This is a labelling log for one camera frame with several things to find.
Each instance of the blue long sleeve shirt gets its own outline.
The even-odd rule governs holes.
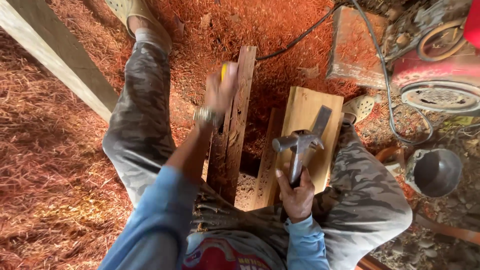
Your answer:
[[[286,269],[276,251],[251,233],[189,235],[198,188],[175,168],[163,166],[98,269]],[[329,269],[324,233],[312,216],[295,224],[288,219],[285,229],[289,270]]]

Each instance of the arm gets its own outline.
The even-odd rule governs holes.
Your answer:
[[[220,72],[209,75],[207,107],[225,113],[235,95],[237,68],[236,63],[229,63],[222,82]],[[180,267],[212,130],[213,126],[208,123],[195,125],[162,167],[155,182],[145,189],[99,269],[143,269],[152,263],[166,268]]]
[[[315,186],[308,170],[303,167],[300,186],[292,189],[287,177],[279,169],[276,171],[283,207],[288,214],[285,230],[290,234],[287,252],[287,268],[329,269],[326,258],[324,233],[312,218],[312,204]]]

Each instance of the wristwatch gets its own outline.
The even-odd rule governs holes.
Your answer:
[[[195,109],[195,112],[193,113],[193,120],[196,123],[208,123],[212,124],[215,127],[219,127],[224,119],[224,115],[222,113],[218,113],[213,111],[209,107],[198,107]]]

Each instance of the concrete block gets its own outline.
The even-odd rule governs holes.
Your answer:
[[[381,44],[388,20],[366,13]],[[372,38],[360,13],[342,6],[333,15],[334,36],[327,79],[345,78],[357,85],[386,89],[382,66]]]

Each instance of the drain cover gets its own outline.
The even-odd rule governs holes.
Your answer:
[[[425,81],[405,86],[402,102],[419,109],[469,112],[480,108],[480,88],[452,81]]]

